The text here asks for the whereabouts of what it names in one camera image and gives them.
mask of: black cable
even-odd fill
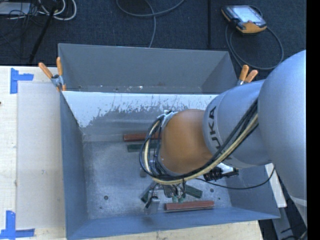
[[[226,189],[230,189],[230,190],[249,190],[249,189],[254,189],[254,188],[257,188],[257,187],[260,187],[262,186],[263,184],[266,184],[272,177],[272,175],[274,174],[275,172],[275,168],[272,169],[272,172],[270,174],[270,176],[268,177],[268,179],[266,179],[264,182],[258,184],[258,185],[255,185],[255,186],[248,186],[248,187],[231,187],[231,186],[224,186],[224,185],[220,185],[220,184],[216,184],[216,183],[212,183],[210,181],[206,181],[205,179],[202,179],[202,178],[195,178],[196,180],[199,180],[199,181],[203,181],[205,183],[208,183],[208,184],[211,184],[211,185],[214,185],[214,186],[217,186],[217,187],[222,187],[222,188],[226,188]]]
[[[229,142],[231,141],[232,138],[234,138],[236,132],[239,130],[239,128],[241,127],[241,125],[247,120],[248,118],[248,115],[251,114],[251,111],[252,110],[256,110],[257,109],[257,106],[256,106],[256,103],[258,102],[258,99],[256,99],[252,105],[250,106],[250,108],[246,111],[246,113],[243,115],[243,117],[240,119],[240,121],[238,122],[238,124],[235,126],[235,128],[232,130],[232,132],[230,133],[230,135],[228,136],[228,138],[226,139],[226,141],[220,146],[220,148],[217,150],[217,152],[212,156],[212,158],[205,164],[203,165],[202,167],[198,168],[198,169],[195,169],[191,172],[188,172],[188,173],[185,173],[185,174],[181,174],[181,175],[177,175],[177,176],[172,176],[172,175],[168,175],[168,174],[164,174],[164,175],[154,175],[152,173],[149,173],[143,162],[142,162],[142,153],[143,153],[143,150],[144,150],[144,146],[146,144],[146,142],[148,141],[148,139],[152,136],[152,134],[155,132],[155,129],[153,130],[153,132],[151,132],[149,134],[149,136],[145,139],[143,145],[141,146],[141,150],[140,150],[140,155],[139,155],[139,159],[140,159],[140,164],[141,164],[141,167],[142,169],[147,173],[149,174],[150,176],[154,177],[154,178],[157,178],[157,179],[160,179],[160,180],[181,180],[183,178],[186,178],[186,177],[189,177],[189,176],[192,176],[200,171],[202,171],[203,169],[205,169],[206,167],[208,167],[209,165],[211,165],[215,159],[217,158],[217,156],[224,150],[224,148],[226,148],[226,146],[229,144]],[[251,131],[248,133],[248,135],[246,136],[246,138],[253,132],[253,130],[257,127],[258,125],[256,125],[253,129],[251,129]]]
[[[159,15],[163,15],[166,13],[171,12],[172,10],[174,10],[175,8],[177,8],[179,5],[181,5],[185,0],[181,0],[177,5],[175,5],[174,7],[171,7],[170,9],[167,10],[163,10],[163,11],[159,11],[159,12],[153,12],[150,14],[136,14],[136,13],[131,13],[129,11],[124,10],[120,5],[119,5],[119,0],[116,0],[116,4],[119,7],[119,9],[121,11],[123,11],[126,14],[129,14],[131,16],[136,16],[136,17],[153,17],[153,16],[159,16]]]
[[[171,12],[172,10],[174,10],[175,8],[177,8],[179,5],[181,5],[185,0],[181,0],[177,5],[175,5],[174,7],[170,8],[170,9],[167,9],[167,10],[164,10],[164,11],[159,11],[159,12],[154,12],[154,9],[152,8],[151,4],[147,1],[147,0],[144,0],[148,6],[150,7],[151,9],[151,12],[152,13],[149,13],[149,14],[135,14],[135,13],[131,13],[129,11],[126,11],[124,10],[120,4],[119,4],[119,0],[115,0],[116,1],[116,5],[118,6],[118,8],[123,11],[124,13],[128,14],[128,15],[131,15],[131,16],[135,16],[135,17],[145,17],[145,18],[148,18],[148,17],[153,17],[153,34],[152,34],[152,38],[151,38],[151,41],[150,41],[150,44],[148,46],[148,48],[151,48],[152,44],[153,44],[153,41],[154,41],[154,38],[155,38],[155,35],[156,35],[156,25],[157,25],[157,22],[156,22],[156,16],[160,16],[160,15],[164,15],[166,13],[169,13]]]
[[[251,7],[255,8],[259,14],[262,16],[262,12],[259,8],[257,8],[256,6],[254,5],[250,5]],[[262,71],[270,71],[270,70],[273,70],[274,68],[276,68],[284,59],[284,48],[283,48],[283,45],[280,41],[280,39],[278,38],[278,36],[270,29],[270,27],[267,27],[266,30],[269,30],[271,32],[271,34],[275,37],[275,39],[277,40],[277,42],[279,43],[279,46],[280,46],[280,50],[281,50],[281,58],[279,60],[279,62],[274,65],[274,66],[271,66],[271,67],[259,67],[259,66],[256,66],[256,65],[253,65],[253,64],[250,64],[248,63],[247,61],[245,61],[243,58],[241,58],[239,56],[239,54],[235,51],[233,45],[232,45],[232,36],[233,34],[236,32],[236,30],[233,30],[233,32],[231,32],[230,36],[229,36],[229,39],[228,39],[228,28],[229,28],[229,24],[227,24],[226,28],[225,28],[225,40],[226,40],[226,44],[229,48],[229,50],[231,51],[234,59],[236,60],[236,62],[239,64],[239,66],[242,68],[242,66],[244,64],[248,65],[249,67],[251,68],[254,68],[254,69],[257,69],[257,70],[262,70]]]
[[[31,53],[30,53],[30,58],[29,58],[29,62],[28,62],[29,64],[32,63],[32,61],[34,60],[34,58],[35,58],[35,56],[36,56],[36,53],[37,53],[37,51],[38,51],[38,48],[39,48],[39,46],[40,46],[40,44],[41,44],[41,42],[42,42],[42,39],[43,39],[43,37],[44,37],[44,35],[45,35],[48,27],[49,27],[49,24],[50,24],[50,22],[51,22],[51,20],[52,20],[52,18],[53,18],[53,16],[54,16],[55,10],[57,9],[57,6],[58,6],[58,3],[59,3],[59,2],[60,2],[60,0],[54,0],[53,6],[52,6],[52,8],[51,8],[50,15],[48,16],[48,19],[46,20],[46,22],[45,22],[45,24],[44,24],[44,27],[43,27],[43,29],[42,29],[42,31],[41,31],[38,39],[37,39],[36,42],[35,42],[35,45],[33,46],[32,51],[31,51]]]

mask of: wooden table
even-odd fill
[[[18,93],[10,94],[11,66],[0,66],[0,230],[6,220],[6,211],[17,210],[17,116]],[[47,83],[50,80],[38,67],[14,66],[19,74],[33,74],[30,83]],[[50,68],[57,74],[56,68]],[[66,239],[63,226],[50,228],[37,228],[34,225],[34,237],[28,239]],[[228,223],[221,225],[202,226],[186,229],[139,233],[123,236],[105,237],[108,240],[262,240],[258,221]]]

